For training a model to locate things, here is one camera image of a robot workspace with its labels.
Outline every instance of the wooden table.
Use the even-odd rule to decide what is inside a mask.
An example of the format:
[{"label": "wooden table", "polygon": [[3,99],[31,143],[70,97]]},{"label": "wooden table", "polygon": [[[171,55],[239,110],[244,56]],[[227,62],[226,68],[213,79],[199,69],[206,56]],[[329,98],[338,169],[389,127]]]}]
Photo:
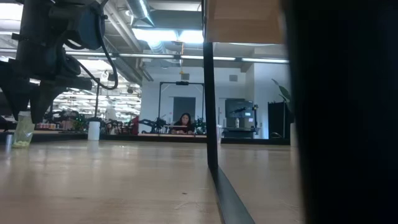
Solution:
[{"label": "wooden table", "polygon": [[205,138],[205,135],[194,135],[194,134],[153,134],[153,133],[145,133],[138,134],[139,136],[160,136],[160,137],[182,137],[182,138]]}]

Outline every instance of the wooden panel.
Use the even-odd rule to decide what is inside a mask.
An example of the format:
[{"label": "wooden panel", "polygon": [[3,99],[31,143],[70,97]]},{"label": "wooden panel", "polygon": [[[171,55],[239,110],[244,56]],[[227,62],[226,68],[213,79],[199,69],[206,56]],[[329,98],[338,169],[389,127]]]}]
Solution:
[{"label": "wooden panel", "polygon": [[208,0],[206,40],[282,44],[279,0]]}]

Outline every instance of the fluorescent light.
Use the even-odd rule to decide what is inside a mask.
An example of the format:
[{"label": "fluorescent light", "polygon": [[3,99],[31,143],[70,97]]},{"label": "fluorescent light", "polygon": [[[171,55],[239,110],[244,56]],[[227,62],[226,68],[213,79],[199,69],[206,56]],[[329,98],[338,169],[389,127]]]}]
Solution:
[{"label": "fluorescent light", "polygon": [[203,56],[196,56],[196,55],[181,55],[182,59],[201,59],[203,60]]},{"label": "fluorescent light", "polygon": [[174,30],[160,30],[160,29],[133,29],[134,35],[139,40],[146,42],[158,41],[175,41],[177,34]]},{"label": "fluorescent light", "polygon": [[107,57],[87,57],[88,60],[108,60]]},{"label": "fluorescent light", "polygon": [[178,40],[189,44],[200,44],[203,43],[203,32],[201,30],[184,30]]},{"label": "fluorescent light", "polygon": [[95,93],[93,93],[92,91],[88,91],[88,90],[82,90],[83,92],[89,94],[89,95],[95,95]]},{"label": "fluorescent light", "polygon": [[105,53],[100,53],[100,52],[74,52],[74,51],[68,51],[67,55],[73,55],[73,56],[100,56],[104,57]]},{"label": "fluorescent light", "polygon": [[8,62],[8,58],[5,56],[0,56],[0,61],[2,62]]},{"label": "fluorescent light", "polygon": [[[66,94],[66,93],[61,93],[59,94],[59,96],[74,96],[78,99],[87,99],[87,100],[95,100],[96,95],[79,95],[79,94]],[[131,96],[109,96],[109,98],[107,98],[104,95],[100,95],[98,96],[98,99],[100,100],[111,100],[111,99],[127,99],[127,100],[138,100],[137,96],[131,95]]]},{"label": "fluorescent light", "polygon": [[161,54],[119,54],[120,57],[134,57],[134,58],[174,58],[174,55]]},{"label": "fluorescent light", "polygon": [[79,60],[88,70],[112,70],[112,66],[103,60]]},{"label": "fluorescent light", "polygon": [[30,82],[30,83],[35,83],[35,84],[40,84],[40,80],[37,80],[37,79],[34,79],[34,78],[31,78],[31,79],[29,80],[29,82]]},{"label": "fluorescent light", "polygon": [[227,61],[233,61],[236,58],[234,57],[213,57],[213,60],[227,60]]},{"label": "fluorescent light", "polygon": [[242,58],[242,62],[260,62],[260,63],[288,63],[286,59],[276,58]]},{"label": "fluorescent light", "polygon": [[23,10],[21,4],[0,3],[0,19],[21,21]]}]

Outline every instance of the door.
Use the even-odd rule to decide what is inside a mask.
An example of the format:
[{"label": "door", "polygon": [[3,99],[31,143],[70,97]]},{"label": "door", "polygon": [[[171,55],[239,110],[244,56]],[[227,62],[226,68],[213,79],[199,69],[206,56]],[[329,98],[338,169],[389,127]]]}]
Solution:
[{"label": "door", "polygon": [[173,122],[178,121],[183,113],[189,113],[193,122],[195,119],[195,107],[195,97],[174,97]]}]

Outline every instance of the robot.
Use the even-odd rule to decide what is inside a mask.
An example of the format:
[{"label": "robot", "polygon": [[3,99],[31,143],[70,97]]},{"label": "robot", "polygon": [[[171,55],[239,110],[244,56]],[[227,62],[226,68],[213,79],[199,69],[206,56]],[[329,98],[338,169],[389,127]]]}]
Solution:
[{"label": "robot", "polygon": [[[102,88],[118,87],[116,67],[106,50],[103,8],[108,0],[17,0],[24,5],[21,29],[12,38],[18,40],[15,60],[0,62],[0,88],[15,119],[20,111],[30,112],[33,123],[41,122],[54,98],[67,87],[90,90],[90,78],[77,77],[80,67]],[[74,50],[102,47],[113,69],[114,86],[96,80],[77,59],[66,54],[63,45]],[[29,82],[40,80],[40,85]]]}]

